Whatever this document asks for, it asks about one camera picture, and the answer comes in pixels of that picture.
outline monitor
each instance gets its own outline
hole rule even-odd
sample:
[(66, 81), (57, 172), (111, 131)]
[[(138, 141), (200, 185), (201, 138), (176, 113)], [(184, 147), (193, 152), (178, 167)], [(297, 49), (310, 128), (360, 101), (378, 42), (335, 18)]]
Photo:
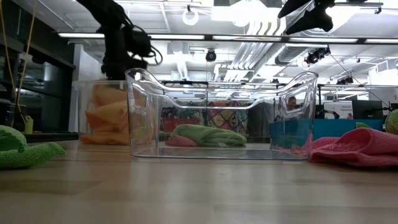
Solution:
[(315, 105), (315, 119), (325, 119), (325, 107), (323, 105)]
[(393, 110), (398, 109), (398, 103), (391, 103), (391, 108), (392, 108)]
[(354, 119), (383, 119), (381, 101), (353, 100)]

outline orange towel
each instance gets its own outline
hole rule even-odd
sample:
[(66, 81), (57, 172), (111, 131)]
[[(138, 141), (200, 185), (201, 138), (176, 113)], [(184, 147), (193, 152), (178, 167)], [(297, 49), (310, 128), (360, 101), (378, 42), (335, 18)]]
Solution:
[(83, 144), (128, 145), (129, 135), (114, 132), (94, 133), (92, 135), (81, 136), (80, 141)]
[[(133, 90), (134, 102), (146, 108), (146, 95)], [(92, 135), (80, 137), (83, 144), (129, 144), (129, 115), (127, 93), (106, 85), (93, 87), (95, 109), (86, 111), (87, 122), (93, 130)], [(156, 130), (153, 109), (147, 110), (146, 116), (131, 112), (132, 137), (136, 144), (151, 142)]]
[(110, 88), (106, 85), (93, 87), (93, 104), (95, 108), (120, 101), (127, 101), (127, 92)]
[(86, 111), (87, 122), (92, 129), (101, 128), (107, 124), (119, 125), (126, 119), (128, 112), (127, 100), (109, 105), (100, 106), (97, 109)]

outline wooden tabletop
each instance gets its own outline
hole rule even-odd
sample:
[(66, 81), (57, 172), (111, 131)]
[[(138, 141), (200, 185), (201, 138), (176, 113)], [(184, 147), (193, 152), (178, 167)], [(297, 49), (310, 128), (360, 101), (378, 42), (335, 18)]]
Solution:
[(398, 223), (396, 172), (60, 144), (66, 156), (0, 172), (1, 223)]

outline black cable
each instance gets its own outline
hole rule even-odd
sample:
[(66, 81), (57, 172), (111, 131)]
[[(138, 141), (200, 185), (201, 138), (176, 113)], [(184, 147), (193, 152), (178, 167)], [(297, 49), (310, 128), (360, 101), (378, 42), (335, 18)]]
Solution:
[[(126, 14), (124, 14), (124, 19), (125, 19), (125, 20), (127, 21), (127, 23), (131, 26), (131, 29), (137, 28), (137, 29), (139, 29), (144, 35), (147, 35), (147, 32), (145, 32), (143, 28), (141, 28), (141, 27), (139, 27), (139, 26), (137, 26), (137, 25), (134, 25), (134, 24), (131, 22), (130, 18), (129, 18)], [(149, 57), (149, 58), (154, 57), (154, 58), (155, 58), (155, 64), (149, 64), (149, 65), (160, 65), (160, 64), (163, 62), (163, 55), (161, 54), (161, 52), (159, 52), (159, 50), (157, 50), (157, 48), (155, 48), (154, 46), (152, 46), (152, 44), (151, 44), (150, 47), (151, 47), (151, 49), (152, 49), (151, 53), (153, 53), (153, 55), (148, 55), (148, 57)], [(159, 61), (159, 62), (158, 62), (158, 60), (156, 59), (156, 52), (160, 55), (160, 61)]]
[[(347, 69), (345, 69), (345, 67), (344, 66), (342, 66), (340, 63), (339, 63), (339, 61), (337, 61), (337, 59), (336, 58), (334, 58), (334, 56), (332, 55), (332, 54), (330, 54), (330, 56), (337, 62), (337, 64), (353, 79), (353, 80), (355, 80), (355, 81), (357, 81), (360, 85), (363, 85), (363, 84), (361, 84), (354, 76), (352, 76), (348, 71), (347, 71)], [(366, 86), (364, 86), (363, 85), (363, 87), (368, 91), (368, 92), (370, 92), (370, 94), (372, 94), (374, 97), (376, 97), (378, 100), (380, 100), (382, 103), (384, 103), (388, 108), (390, 107), (390, 105), (388, 105), (387, 103), (385, 103), (384, 101), (382, 101), (378, 96), (376, 96), (376, 94), (374, 94), (374, 93), (372, 93), (372, 91), (370, 90), (370, 89), (368, 89), (368, 88), (366, 88)]]

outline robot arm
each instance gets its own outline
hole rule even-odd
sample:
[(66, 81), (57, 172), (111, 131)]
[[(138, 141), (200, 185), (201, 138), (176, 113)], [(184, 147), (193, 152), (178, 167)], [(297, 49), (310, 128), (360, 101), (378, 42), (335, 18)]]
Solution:
[(147, 68), (144, 57), (160, 55), (150, 44), (150, 37), (140, 27), (135, 26), (123, 7), (113, 0), (77, 0), (91, 12), (94, 19), (101, 25), (98, 33), (105, 36), (105, 56), (101, 70), (110, 80), (124, 80), (124, 72), (130, 68)]

